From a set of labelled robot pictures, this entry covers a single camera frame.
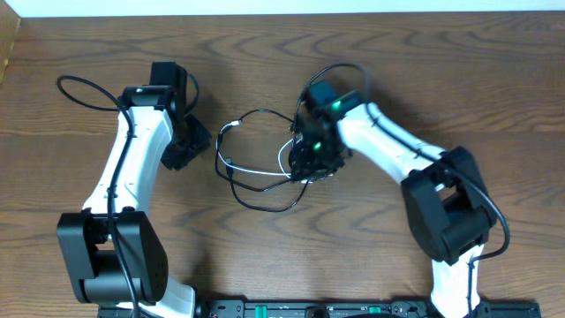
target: table surface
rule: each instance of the table surface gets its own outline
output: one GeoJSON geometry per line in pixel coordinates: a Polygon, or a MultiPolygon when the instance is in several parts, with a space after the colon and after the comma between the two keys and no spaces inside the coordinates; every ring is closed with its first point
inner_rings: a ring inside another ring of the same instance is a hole
{"type": "MultiPolygon", "coordinates": [[[[364,64],[373,99],[408,131],[467,147],[512,230],[507,253],[480,264],[489,299],[535,299],[565,316],[565,13],[24,19],[0,87],[0,316],[94,316],[72,288],[56,238],[102,173],[115,114],[87,110],[61,74],[112,94],[174,60],[201,87],[194,114],[213,132],[255,108],[291,116],[323,66],[364,64]]],[[[328,75],[356,88],[355,72],[328,75]]],[[[71,87],[108,105],[92,89],[71,87]]],[[[225,139],[236,163],[277,169],[288,123],[257,115],[225,139]]],[[[399,186],[362,155],[310,186],[291,211],[238,205],[208,150],[181,171],[160,167],[151,222],[170,274],[208,296],[387,299],[425,296],[431,263],[407,226],[399,186]]],[[[257,185],[276,180],[246,177],[257,185]]],[[[282,206],[301,185],[244,193],[282,206]]],[[[486,250],[502,242],[491,231],[486,250]]]]}

